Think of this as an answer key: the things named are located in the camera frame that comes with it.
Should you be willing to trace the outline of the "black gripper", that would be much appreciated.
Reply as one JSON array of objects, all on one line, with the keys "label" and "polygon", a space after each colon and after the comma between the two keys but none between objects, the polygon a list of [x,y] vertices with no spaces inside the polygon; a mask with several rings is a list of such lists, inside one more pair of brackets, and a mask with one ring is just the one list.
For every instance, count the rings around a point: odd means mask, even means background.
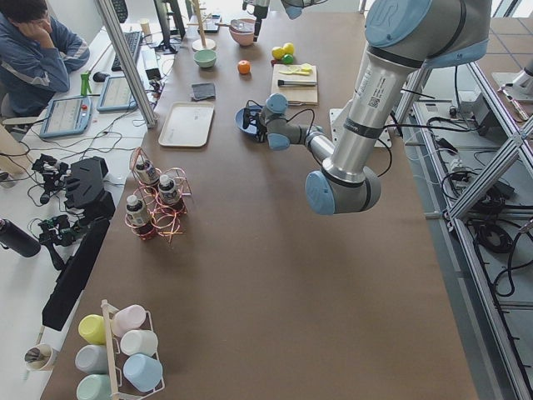
[{"label": "black gripper", "polygon": [[253,15],[256,18],[256,21],[254,24],[254,36],[253,36],[254,42],[256,42],[259,38],[259,34],[262,28],[262,20],[267,18],[268,11],[269,11],[268,6],[255,6],[254,7]]},{"label": "black gripper", "polygon": [[242,131],[251,136],[257,136],[259,143],[267,139],[267,128],[262,120],[263,106],[254,100],[247,100],[242,109]]}]

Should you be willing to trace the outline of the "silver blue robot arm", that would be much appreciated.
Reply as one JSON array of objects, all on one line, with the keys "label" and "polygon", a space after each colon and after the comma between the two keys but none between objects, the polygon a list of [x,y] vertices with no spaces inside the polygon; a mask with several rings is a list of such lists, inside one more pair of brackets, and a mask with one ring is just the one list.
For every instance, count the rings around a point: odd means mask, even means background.
[{"label": "silver blue robot arm", "polygon": [[[267,18],[270,7],[270,0],[243,0],[242,10],[246,11],[248,7],[252,7],[252,16],[255,18],[253,41],[256,42],[259,38],[262,29],[262,21]],[[281,0],[281,4],[285,9],[287,16],[290,19],[295,19],[301,16],[302,10],[311,6],[319,5],[324,1],[316,0]]]},{"label": "silver blue robot arm", "polygon": [[366,48],[341,136],[332,142],[314,125],[286,118],[288,101],[272,94],[259,123],[272,150],[304,145],[320,163],[306,178],[306,199],[321,215],[372,208],[381,195],[378,176],[366,166],[409,74],[448,68],[486,54],[489,1],[376,1],[365,25]]}]

